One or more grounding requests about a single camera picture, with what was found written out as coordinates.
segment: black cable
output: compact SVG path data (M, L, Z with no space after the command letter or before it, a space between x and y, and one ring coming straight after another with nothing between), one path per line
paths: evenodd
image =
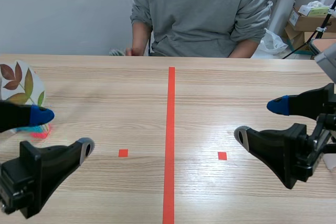
M335 8L336 8L336 0L335 0L335 2L333 3L333 5L331 6L330 10L335 11ZM320 28L322 28L322 29L326 28L327 26L330 26L330 24L328 24L329 19L330 19L330 17L331 17L331 13L332 13L330 10L329 10L328 15L327 15L326 18L324 19L324 21L323 21L321 27L320 27ZM316 39L321 39L322 36L323 36L323 33L324 33L324 32L323 32L323 31L318 31L318 30L316 29L316 31L312 34L312 36L310 36L310 38L309 38L305 43L303 43L302 46L300 46L299 48L295 49L295 50L294 50L293 52L291 52L290 54L288 54L288 55L286 55L285 57L283 57L282 60L287 59L289 56L291 56L292 54L294 54L296 51L298 51L299 49L301 49L301 48L304 47L305 45L308 45L308 44L311 42L311 40L314 38L314 36L315 36L316 33L318 33L318 34L316 35Z

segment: person's arm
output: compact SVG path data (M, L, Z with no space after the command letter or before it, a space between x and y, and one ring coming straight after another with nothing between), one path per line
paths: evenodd
M142 22L133 23L133 44L126 50L127 56L143 56L151 37L152 28Z
M238 43L229 58L251 58L257 50L259 43L246 39Z
M153 30L149 0L134 0L132 9L133 45L127 56L143 56Z
M264 37L271 14L269 0L241 0L231 40L238 42L230 58L251 58Z

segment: table surface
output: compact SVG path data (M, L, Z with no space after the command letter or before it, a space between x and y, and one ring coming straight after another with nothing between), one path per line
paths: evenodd
M322 162L293 190L234 139L234 130L287 129L314 121L267 111L269 100L331 82L314 61L2 55L29 63L56 114L37 147L91 137L91 156L41 213L6 224L162 223L168 68L176 68L175 223L334 223L336 173ZM25 135L0 135L0 162ZM119 149L128 158L118 158ZM227 152L219 161L217 152Z

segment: gray sweatshirt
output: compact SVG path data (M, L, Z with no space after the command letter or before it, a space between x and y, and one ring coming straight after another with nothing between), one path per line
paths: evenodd
M131 20L153 28L164 56L228 57L239 41L260 43L269 0L134 0Z

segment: red tape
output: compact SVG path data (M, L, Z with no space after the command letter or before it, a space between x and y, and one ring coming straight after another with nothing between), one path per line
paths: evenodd
M163 224L175 221L175 68L169 68L166 151L164 160Z

